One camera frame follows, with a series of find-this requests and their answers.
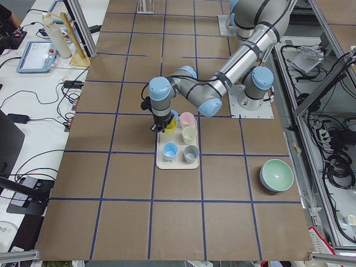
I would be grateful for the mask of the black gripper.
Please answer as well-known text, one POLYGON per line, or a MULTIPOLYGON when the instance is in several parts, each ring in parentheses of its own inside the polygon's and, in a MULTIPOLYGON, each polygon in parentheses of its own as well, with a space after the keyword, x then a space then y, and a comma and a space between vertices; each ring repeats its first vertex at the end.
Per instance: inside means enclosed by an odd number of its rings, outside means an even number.
POLYGON ((165 132, 165 129, 170 124, 171 120, 166 121, 154 121, 154 124, 151 126, 151 131, 154 133, 165 132))

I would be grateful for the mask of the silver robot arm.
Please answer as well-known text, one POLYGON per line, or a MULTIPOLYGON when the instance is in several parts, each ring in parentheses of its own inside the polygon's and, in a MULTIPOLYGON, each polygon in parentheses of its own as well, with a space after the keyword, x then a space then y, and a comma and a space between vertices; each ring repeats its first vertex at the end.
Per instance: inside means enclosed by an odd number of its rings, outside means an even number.
POLYGON ((165 132, 174 118, 171 100, 178 95, 204 116, 214 116, 222 107, 222 97, 237 82, 245 87, 238 97, 239 105, 257 110, 273 85, 274 75, 256 63, 284 35, 295 4, 295 1, 230 1, 226 25, 236 28, 240 46, 208 80, 199 80, 190 66, 182 66, 166 77, 153 78, 147 86, 149 95, 141 102, 141 108, 153 115, 151 130, 165 132))

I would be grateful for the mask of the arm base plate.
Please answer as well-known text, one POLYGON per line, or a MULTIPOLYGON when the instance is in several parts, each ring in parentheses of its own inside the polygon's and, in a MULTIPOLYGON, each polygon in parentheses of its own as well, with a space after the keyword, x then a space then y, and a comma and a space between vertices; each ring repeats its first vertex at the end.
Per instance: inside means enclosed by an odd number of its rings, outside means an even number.
POLYGON ((237 26, 233 25, 230 15, 218 15, 219 33, 222 37, 235 37, 237 26))
POLYGON ((232 118, 273 119, 270 96, 265 93, 261 100, 252 100, 245 94, 244 85, 234 85, 229 93, 232 118))

